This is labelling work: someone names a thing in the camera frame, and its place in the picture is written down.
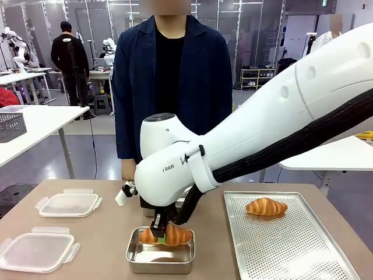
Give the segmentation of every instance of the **white strap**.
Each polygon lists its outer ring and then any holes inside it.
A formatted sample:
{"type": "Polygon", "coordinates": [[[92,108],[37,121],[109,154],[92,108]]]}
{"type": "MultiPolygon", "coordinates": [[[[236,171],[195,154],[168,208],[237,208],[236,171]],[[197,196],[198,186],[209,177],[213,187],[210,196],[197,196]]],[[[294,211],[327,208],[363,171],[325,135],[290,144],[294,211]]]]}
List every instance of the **white strap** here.
{"type": "Polygon", "coordinates": [[[186,155],[189,156],[188,166],[194,182],[202,193],[213,190],[221,185],[214,179],[207,160],[202,156],[199,147],[189,151],[186,155]]]}

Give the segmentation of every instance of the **black pants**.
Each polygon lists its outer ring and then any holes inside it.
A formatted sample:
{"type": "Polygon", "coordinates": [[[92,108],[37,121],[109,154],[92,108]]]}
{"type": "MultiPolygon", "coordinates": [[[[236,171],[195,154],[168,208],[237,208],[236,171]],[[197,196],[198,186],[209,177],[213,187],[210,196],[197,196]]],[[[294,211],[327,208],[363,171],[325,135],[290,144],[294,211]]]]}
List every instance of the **black pants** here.
{"type": "MultiPolygon", "coordinates": [[[[81,103],[83,106],[88,106],[88,90],[87,90],[87,80],[86,75],[80,73],[78,75],[78,80],[80,83],[80,94],[82,95],[81,103]]],[[[76,93],[76,80],[73,74],[64,74],[64,81],[66,90],[70,97],[70,105],[78,106],[78,94],[76,93]]]]}

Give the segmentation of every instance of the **person's hand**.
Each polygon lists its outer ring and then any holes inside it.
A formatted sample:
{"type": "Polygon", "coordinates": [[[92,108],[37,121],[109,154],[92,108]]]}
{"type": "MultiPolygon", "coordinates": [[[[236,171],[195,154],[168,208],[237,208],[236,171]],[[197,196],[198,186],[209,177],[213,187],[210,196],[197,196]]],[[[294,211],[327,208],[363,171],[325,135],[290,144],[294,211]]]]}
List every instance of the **person's hand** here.
{"type": "Polygon", "coordinates": [[[122,159],[122,180],[123,181],[134,181],[136,162],[134,159],[122,159]]]}

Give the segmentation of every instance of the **black mesh basket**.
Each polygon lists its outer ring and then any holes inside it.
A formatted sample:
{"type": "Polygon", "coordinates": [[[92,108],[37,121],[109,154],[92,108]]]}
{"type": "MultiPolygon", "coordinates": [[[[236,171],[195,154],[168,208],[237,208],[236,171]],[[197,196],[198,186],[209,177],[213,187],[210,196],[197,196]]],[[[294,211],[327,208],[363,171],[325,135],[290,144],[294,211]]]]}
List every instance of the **black mesh basket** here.
{"type": "Polygon", "coordinates": [[[26,132],[22,113],[0,113],[0,143],[7,143],[26,132]]]}

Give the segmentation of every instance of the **black shirt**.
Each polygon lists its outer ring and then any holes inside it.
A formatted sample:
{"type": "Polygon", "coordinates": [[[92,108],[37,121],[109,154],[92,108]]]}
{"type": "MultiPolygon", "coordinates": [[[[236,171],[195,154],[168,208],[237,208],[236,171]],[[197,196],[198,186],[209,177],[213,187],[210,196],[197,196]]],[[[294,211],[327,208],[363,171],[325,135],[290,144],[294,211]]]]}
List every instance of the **black shirt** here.
{"type": "Polygon", "coordinates": [[[184,38],[169,39],[156,29],[156,54],[158,65],[157,113],[178,112],[181,53],[184,38]]]}
{"type": "Polygon", "coordinates": [[[63,39],[67,38],[71,39],[78,72],[85,73],[86,76],[89,77],[88,59],[83,44],[78,38],[69,34],[62,34],[53,40],[51,51],[53,63],[62,71],[62,73],[73,74],[68,43],[63,41],[63,39]]]}

